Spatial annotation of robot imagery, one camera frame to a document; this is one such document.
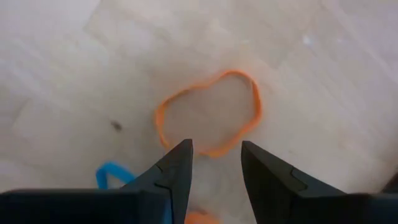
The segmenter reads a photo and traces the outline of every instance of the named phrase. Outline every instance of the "floor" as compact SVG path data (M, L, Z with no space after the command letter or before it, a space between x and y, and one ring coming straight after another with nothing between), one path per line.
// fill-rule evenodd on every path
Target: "floor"
M95 187L108 160L144 172L164 154L156 106L238 68L264 102L245 139L345 192L377 192L398 164L397 10L395 0L3 0L0 190ZM247 83L228 78L176 101L166 133L219 144L251 103ZM239 146L195 158L190 208L254 223Z

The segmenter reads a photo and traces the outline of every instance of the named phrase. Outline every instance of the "dark spot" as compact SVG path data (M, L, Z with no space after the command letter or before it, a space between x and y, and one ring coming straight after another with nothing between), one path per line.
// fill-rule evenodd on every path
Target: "dark spot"
M114 128L114 130L117 132L121 132L123 130L122 125L117 121L111 121L111 125Z

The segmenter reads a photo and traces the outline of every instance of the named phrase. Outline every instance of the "white floor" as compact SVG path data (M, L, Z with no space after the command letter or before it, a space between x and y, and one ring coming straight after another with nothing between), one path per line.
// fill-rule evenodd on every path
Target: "white floor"
M397 11L395 0L3 0L0 189L95 187L108 160L144 172L164 154L156 106L239 68L266 113L245 139L345 192L376 192L398 161ZM249 119L250 97L234 78L184 96L167 133L216 144ZM238 146L195 159L190 207L254 223Z

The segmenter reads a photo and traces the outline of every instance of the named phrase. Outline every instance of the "orange object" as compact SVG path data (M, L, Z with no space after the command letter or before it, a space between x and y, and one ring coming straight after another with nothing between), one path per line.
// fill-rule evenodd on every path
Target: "orange object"
M166 139L166 137L163 133L163 125L164 125L165 110L168 107L168 105L170 104L170 102L172 102L179 96L188 93L189 91L207 89L211 85L220 81L222 78L230 76L230 75L241 76L250 81L250 83L252 85L255 115L254 115L253 119L250 120L248 123L246 123L229 141L225 142L224 144L222 144L218 147L210 148L208 150L200 152L200 154L207 155L212 158L218 158L218 157L225 155L235 144L237 144L239 142L239 139L241 139L241 137L245 133L253 130L259 124L261 117L262 117L262 108L261 108L261 99L260 99L259 89L258 89L256 82L245 72L242 72L240 70L227 70L227 71L223 72L220 76L215 77L211 80L208 80L207 82L193 84L193 85L189 86L188 88L179 91L178 93L168 97L166 100L164 100L158 106L158 108L155 111L155 125L156 125L157 131L159 133L160 141L166 149L170 149L170 143Z
M190 212L185 217L185 224L220 224L220 222L209 214Z

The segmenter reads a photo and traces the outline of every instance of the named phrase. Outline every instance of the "orange rubber band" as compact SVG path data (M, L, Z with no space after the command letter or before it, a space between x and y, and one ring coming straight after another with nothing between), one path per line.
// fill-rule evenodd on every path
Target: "orange rubber band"
M253 92L253 102L254 102L254 117L252 120L250 120L248 123L246 123L229 141L226 143L222 144L219 147L214 147L209 150L200 152L202 155L207 155L212 158L218 158L223 155L225 155L231 148L233 148L234 145L236 145L241 137L246 134L247 132L250 132L253 130L260 122L261 117L262 117L262 108L261 108L261 99L260 99L260 94L259 94L259 89L256 84L256 82L245 72L240 71L240 70L227 70L223 72L220 76L215 77L207 82L203 83L197 83L194 85L189 86L186 89L183 89L179 91L178 93L168 97L166 100L164 100L156 109L155 111L155 125L157 132L160 137L160 141L162 145L170 150L170 143L166 139L164 133L163 133L163 125L164 125L164 114L165 110L170 104L171 101L174 99L178 98L179 96L188 93L189 91L192 90L202 90L202 89L207 89L209 86L215 84L216 82L220 81L222 78L227 77L229 75L237 75L244 77L248 79L252 85L252 92Z

